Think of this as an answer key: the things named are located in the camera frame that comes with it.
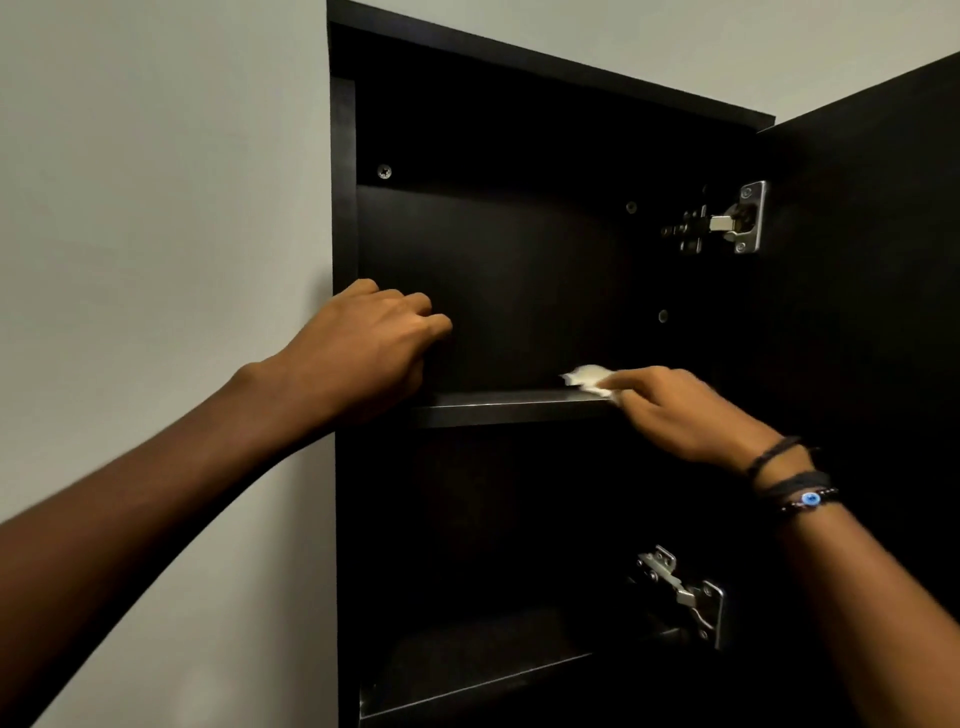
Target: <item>cabinet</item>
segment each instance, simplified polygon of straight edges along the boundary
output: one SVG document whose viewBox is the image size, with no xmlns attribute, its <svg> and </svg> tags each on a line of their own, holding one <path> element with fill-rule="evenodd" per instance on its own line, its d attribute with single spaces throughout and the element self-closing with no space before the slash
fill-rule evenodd
<svg viewBox="0 0 960 728">
<path fill-rule="evenodd" d="M 852 722 L 742 488 L 560 374 L 683 367 L 801 433 L 955 611 L 960 57 L 774 127 L 344 0 L 328 18 L 335 288 L 422 290 L 455 327 L 416 400 L 337 435 L 341 724 Z M 756 253 L 675 234 L 760 180 Z M 723 586 L 725 649 L 630 580 L 655 545 Z"/>
</svg>

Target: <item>cloth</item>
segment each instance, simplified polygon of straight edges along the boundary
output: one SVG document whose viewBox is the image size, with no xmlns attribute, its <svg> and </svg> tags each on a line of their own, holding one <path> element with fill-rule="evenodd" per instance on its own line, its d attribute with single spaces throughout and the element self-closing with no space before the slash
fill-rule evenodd
<svg viewBox="0 0 960 728">
<path fill-rule="evenodd" d="M 612 390 L 600 389 L 596 386 L 598 381 L 607 378 L 611 374 L 613 374 L 613 372 L 606 367 L 601 367 L 596 364 L 585 364 L 582 367 L 577 367 L 569 374 L 561 376 L 564 378 L 566 386 L 568 387 L 580 387 L 584 392 L 590 392 L 607 400 L 616 401 Z"/>
</svg>

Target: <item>wristband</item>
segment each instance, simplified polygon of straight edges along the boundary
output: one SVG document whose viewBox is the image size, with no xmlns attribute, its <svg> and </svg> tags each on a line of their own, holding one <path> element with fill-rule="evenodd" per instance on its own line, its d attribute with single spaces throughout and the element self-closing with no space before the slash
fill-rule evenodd
<svg viewBox="0 0 960 728">
<path fill-rule="evenodd" d="M 808 471 L 806 473 L 797 473 L 786 480 L 782 480 L 777 485 L 767 488 L 757 495 L 761 500 L 780 499 L 792 496 L 797 491 L 817 490 L 818 488 L 829 488 L 830 476 L 820 471 Z"/>
<path fill-rule="evenodd" d="M 813 511 L 820 506 L 831 503 L 840 498 L 840 491 L 836 488 L 816 488 L 804 491 L 801 496 L 795 500 L 789 500 L 777 507 L 777 515 L 781 521 L 785 521 L 791 516 L 796 516 L 804 511 Z"/>
<path fill-rule="evenodd" d="M 747 468 L 747 471 L 744 473 L 747 476 L 747 480 L 753 483 L 756 480 L 757 474 L 764 465 L 777 457 L 777 455 L 781 454 L 782 452 L 787 452 L 789 449 L 799 444 L 800 438 L 796 435 L 784 437 L 776 445 L 761 454 L 756 460 L 754 460 L 754 462 L 750 464 L 750 467 Z"/>
</svg>

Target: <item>white wall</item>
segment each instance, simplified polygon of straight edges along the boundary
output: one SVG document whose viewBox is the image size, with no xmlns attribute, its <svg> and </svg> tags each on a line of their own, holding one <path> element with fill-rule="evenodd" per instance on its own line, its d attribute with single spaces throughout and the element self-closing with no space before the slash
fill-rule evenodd
<svg viewBox="0 0 960 728">
<path fill-rule="evenodd" d="M 960 4 L 374 0 L 775 113 L 960 50 Z M 282 346 L 328 293 L 323 0 L 5 0 L 0 518 Z M 332 443 L 152 587 L 45 728 L 335 715 Z"/>
</svg>

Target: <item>hinge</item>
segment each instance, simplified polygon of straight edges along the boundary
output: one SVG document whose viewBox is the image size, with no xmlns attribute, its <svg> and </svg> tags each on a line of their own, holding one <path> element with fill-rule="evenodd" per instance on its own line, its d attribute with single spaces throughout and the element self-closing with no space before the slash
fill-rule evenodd
<svg viewBox="0 0 960 728">
<path fill-rule="evenodd" d="M 763 212 L 769 183 L 751 182 L 740 187 L 739 199 L 722 215 L 708 214 L 707 206 L 684 213 L 677 225 L 664 225 L 660 235 L 680 243 L 680 252 L 696 255 L 714 238 L 733 243 L 737 255 L 756 253 L 763 234 Z"/>
<path fill-rule="evenodd" d="M 714 649 L 724 646 L 727 595 L 720 587 L 707 580 L 685 585 L 673 573 L 677 557 L 663 546 L 657 546 L 653 553 L 638 554 L 636 565 L 641 571 L 640 578 L 645 576 L 652 582 L 662 582 L 673 590 L 677 603 L 686 607 L 701 640 Z"/>
</svg>

